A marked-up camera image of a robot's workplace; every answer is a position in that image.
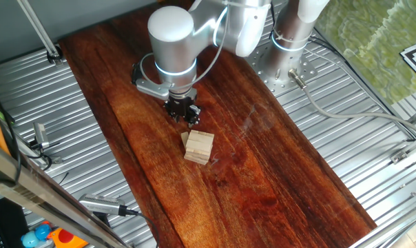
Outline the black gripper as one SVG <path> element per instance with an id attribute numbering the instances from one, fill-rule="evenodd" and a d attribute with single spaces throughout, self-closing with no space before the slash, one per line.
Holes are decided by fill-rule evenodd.
<path id="1" fill-rule="evenodd" d="M 179 123 L 181 116 L 189 116 L 188 125 L 190 127 L 199 124 L 201 109 L 195 105 L 195 100 L 191 97 L 184 99 L 169 97 L 165 101 L 164 107 L 176 123 Z"/>

